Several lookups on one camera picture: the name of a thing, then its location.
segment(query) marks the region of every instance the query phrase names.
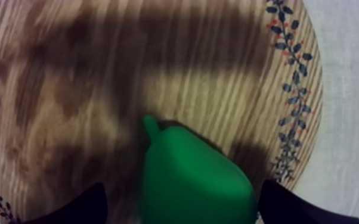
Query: wooden surface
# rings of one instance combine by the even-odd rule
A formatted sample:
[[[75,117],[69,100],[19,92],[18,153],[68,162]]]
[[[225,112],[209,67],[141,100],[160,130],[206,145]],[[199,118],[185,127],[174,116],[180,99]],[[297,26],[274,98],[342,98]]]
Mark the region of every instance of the wooden surface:
[[[280,154],[293,68],[264,0],[0,0],[0,195],[24,220],[103,181],[109,223],[133,223],[143,114],[214,142],[259,189]],[[314,146],[321,109],[318,46],[302,1],[295,41],[314,58],[302,79],[315,113],[292,188]]]

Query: green object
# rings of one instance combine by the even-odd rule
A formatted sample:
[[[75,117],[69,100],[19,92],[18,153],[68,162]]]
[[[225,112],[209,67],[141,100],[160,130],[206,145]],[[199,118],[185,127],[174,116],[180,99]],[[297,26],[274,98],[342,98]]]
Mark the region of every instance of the green object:
[[[160,130],[153,116],[140,202],[143,224],[252,224],[256,202],[245,174],[179,126]]]

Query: wooden tray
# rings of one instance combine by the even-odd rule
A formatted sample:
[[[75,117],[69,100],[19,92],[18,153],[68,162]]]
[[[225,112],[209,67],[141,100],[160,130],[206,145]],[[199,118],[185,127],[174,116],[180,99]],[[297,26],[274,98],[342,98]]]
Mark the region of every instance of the wooden tray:
[[[321,89],[302,1],[0,0],[0,219],[102,181],[109,223],[135,222],[147,113],[214,142],[256,191],[291,189]]]

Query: painted leaf design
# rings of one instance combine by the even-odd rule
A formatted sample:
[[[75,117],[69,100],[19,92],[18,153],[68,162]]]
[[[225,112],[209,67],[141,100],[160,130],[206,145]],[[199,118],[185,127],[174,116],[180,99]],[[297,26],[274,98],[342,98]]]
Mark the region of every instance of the painted leaf design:
[[[266,11],[268,13],[276,13],[277,12],[277,8],[276,7],[267,7]]]
[[[308,93],[308,90],[307,90],[307,88],[301,88],[301,89],[299,89],[299,93],[302,95],[305,95]]]
[[[293,39],[293,34],[292,33],[288,33],[286,36],[285,36],[285,39],[287,40],[292,40]]]
[[[287,45],[285,43],[276,43],[274,46],[275,46],[275,48],[280,49],[280,50],[284,50],[287,47]]]
[[[288,59],[288,64],[290,64],[291,66],[295,64],[295,59],[294,58],[289,58]]]
[[[288,180],[290,180],[290,181],[293,181],[293,180],[295,180],[295,178],[292,176],[292,173],[290,173],[290,171],[291,170],[288,170],[287,171],[287,174],[285,174],[285,179],[288,179]]]
[[[308,76],[308,70],[306,69],[306,66],[303,64],[299,65],[299,71],[306,77]]]
[[[295,147],[300,147],[302,145],[301,142],[297,139],[291,140],[291,144],[294,145]]]
[[[307,106],[307,105],[303,105],[303,106],[302,106],[302,111],[303,111],[303,112],[310,113],[310,112],[312,112],[312,109],[311,109],[309,106]]]
[[[311,54],[308,54],[308,53],[304,53],[302,55],[302,58],[309,61],[309,60],[312,60],[313,56]]]
[[[289,123],[289,119],[287,119],[287,118],[284,118],[284,119],[281,119],[281,120],[278,121],[279,126],[284,126],[284,125],[286,125],[288,123]]]
[[[306,129],[306,123],[303,120],[298,120],[298,125],[302,129]]]
[[[298,116],[299,115],[299,112],[297,111],[297,110],[293,110],[292,112],[291,112],[291,116],[292,117],[296,117],[296,116]]]
[[[284,6],[283,10],[286,14],[293,14],[293,11],[288,6]]]
[[[297,71],[293,72],[292,81],[295,84],[299,84],[301,82],[301,78],[299,77],[299,73]]]
[[[296,30],[299,27],[299,21],[293,20],[291,23],[291,29]]]
[[[284,12],[279,12],[279,13],[278,13],[278,19],[279,19],[282,23],[285,22],[285,14],[284,14]]]
[[[283,149],[285,152],[291,151],[291,146],[289,144],[281,146],[281,149]]]
[[[288,131],[288,138],[293,138],[295,137],[295,135],[296,135],[295,129],[292,128],[291,130]]]
[[[278,133],[278,137],[280,138],[281,142],[287,141],[287,136],[284,133]]]
[[[283,89],[284,89],[285,92],[291,92],[292,87],[291,87],[290,84],[284,84]]]
[[[301,45],[300,43],[298,43],[298,44],[296,44],[296,45],[293,47],[292,51],[293,51],[294,53],[298,53],[298,51],[299,51],[301,48],[302,48],[302,45]]]
[[[278,26],[271,26],[271,30],[276,33],[276,34],[281,34],[281,32],[283,31],[281,28],[279,28]]]
[[[289,104],[296,104],[298,102],[298,97],[292,97],[288,99]]]

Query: wood grain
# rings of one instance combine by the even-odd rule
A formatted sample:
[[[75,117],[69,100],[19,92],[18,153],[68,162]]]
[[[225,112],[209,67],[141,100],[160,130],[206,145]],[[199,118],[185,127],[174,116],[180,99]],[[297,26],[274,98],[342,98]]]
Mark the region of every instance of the wood grain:
[[[292,188],[320,123],[321,65],[302,1],[295,41],[307,63],[309,132]],[[45,215],[102,181],[109,223],[134,223],[145,150],[140,117],[175,120],[214,142],[254,187],[273,174],[278,120],[292,80],[266,1],[0,0],[0,195],[23,220]]]

